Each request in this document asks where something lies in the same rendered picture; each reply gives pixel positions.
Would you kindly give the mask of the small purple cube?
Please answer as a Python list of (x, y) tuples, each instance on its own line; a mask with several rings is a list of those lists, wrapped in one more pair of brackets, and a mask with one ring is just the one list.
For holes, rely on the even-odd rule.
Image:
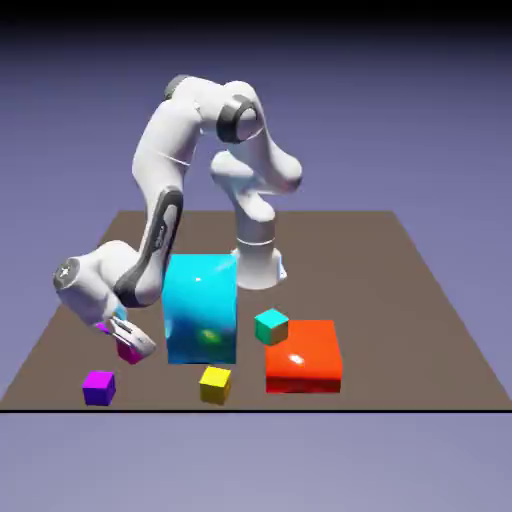
[(82, 383), (87, 406), (109, 406), (116, 393), (115, 375), (111, 371), (91, 371)]

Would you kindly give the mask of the small yellow cube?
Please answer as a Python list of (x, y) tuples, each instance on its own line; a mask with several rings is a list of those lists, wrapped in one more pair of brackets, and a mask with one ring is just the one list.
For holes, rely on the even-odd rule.
[(231, 387), (231, 371), (225, 368), (208, 366), (199, 381), (200, 399), (203, 402), (223, 405)]

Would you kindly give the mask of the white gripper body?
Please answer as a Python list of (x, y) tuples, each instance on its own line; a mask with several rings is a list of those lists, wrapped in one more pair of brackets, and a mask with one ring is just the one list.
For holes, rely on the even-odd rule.
[(118, 317), (109, 319), (109, 332), (121, 344), (139, 356), (149, 356), (155, 349), (155, 342), (138, 326)]

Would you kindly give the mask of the large orange box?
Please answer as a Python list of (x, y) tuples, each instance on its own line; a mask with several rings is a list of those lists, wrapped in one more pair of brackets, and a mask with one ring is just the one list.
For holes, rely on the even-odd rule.
[(267, 393), (339, 393), (342, 371), (333, 320), (290, 320), (287, 338), (265, 348)]

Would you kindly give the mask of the large cyan box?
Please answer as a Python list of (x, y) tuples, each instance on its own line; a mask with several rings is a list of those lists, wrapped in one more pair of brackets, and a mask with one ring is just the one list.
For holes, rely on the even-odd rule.
[(170, 364), (234, 364), (237, 261), (231, 254), (174, 254), (162, 308)]

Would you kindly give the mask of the small teal cube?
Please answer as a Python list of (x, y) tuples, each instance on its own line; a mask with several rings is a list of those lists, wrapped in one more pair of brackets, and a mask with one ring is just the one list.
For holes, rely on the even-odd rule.
[(266, 310), (254, 318), (255, 337), (271, 346), (288, 337), (289, 318), (276, 309)]

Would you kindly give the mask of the small magenta cube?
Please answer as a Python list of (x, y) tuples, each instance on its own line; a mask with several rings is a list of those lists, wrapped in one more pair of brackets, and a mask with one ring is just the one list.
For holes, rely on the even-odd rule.
[(119, 340), (116, 341), (116, 348), (118, 356), (130, 365), (135, 365), (143, 359), (137, 350)]

